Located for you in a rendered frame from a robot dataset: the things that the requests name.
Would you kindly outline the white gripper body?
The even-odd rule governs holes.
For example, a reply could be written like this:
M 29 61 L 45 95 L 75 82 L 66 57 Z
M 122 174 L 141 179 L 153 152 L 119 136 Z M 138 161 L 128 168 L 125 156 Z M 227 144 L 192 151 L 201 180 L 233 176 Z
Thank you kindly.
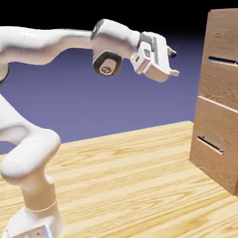
M 144 70 L 144 75 L 154 81 L 165 82 L 171 73 L 166 39 L 152 32 L 145 32 L 145 34 L 152 38 L 153 52 L 151 52 L 151 59 Z

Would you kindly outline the wooden drawer front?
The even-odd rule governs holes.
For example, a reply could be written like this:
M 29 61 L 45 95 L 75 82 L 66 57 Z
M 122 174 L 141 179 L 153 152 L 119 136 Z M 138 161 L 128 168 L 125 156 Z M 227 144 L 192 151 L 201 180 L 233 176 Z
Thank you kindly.
M 238 61 L 238 8 L 208 13 L 198 94 L 238 110 L 238 66 L 215 63 L 209 56 Z
M 224 150 L 222 155 L 197 140 L 205 138 Z M 238 111 L 197 97 L 190 161 L 230 194 L 238 197 Z

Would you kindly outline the wooden cabinet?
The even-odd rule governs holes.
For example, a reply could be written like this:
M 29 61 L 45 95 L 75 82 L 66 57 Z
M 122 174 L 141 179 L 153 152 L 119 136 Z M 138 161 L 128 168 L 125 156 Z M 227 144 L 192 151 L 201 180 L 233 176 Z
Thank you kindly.
M 238 8 L 208 13 L 189 159 L 238 197 Z

